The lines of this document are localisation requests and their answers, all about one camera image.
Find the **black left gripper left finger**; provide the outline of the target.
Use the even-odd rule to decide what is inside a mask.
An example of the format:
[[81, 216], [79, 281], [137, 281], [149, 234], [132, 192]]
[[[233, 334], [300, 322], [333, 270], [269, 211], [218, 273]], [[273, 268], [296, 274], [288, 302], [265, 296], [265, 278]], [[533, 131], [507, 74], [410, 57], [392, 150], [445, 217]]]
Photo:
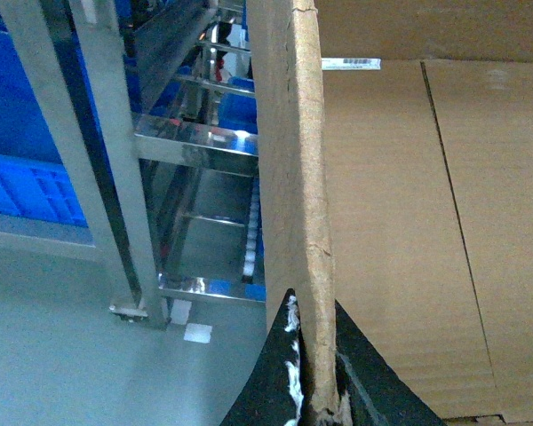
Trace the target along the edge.
[[275, 315], [255, 367], [221, 422], [223, 425], [299, 424], [304, 401], [300, 338], [298, 301], [290, 288]]

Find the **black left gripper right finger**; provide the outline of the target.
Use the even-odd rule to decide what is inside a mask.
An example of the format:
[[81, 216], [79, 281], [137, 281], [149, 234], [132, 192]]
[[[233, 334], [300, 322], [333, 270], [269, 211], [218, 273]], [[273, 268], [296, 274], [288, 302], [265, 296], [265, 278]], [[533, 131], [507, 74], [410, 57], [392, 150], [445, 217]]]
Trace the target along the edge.
[[340, 303], [336, 308], [338, 392], [353, 425], [443, 425], [444, 421], [387, 365]]

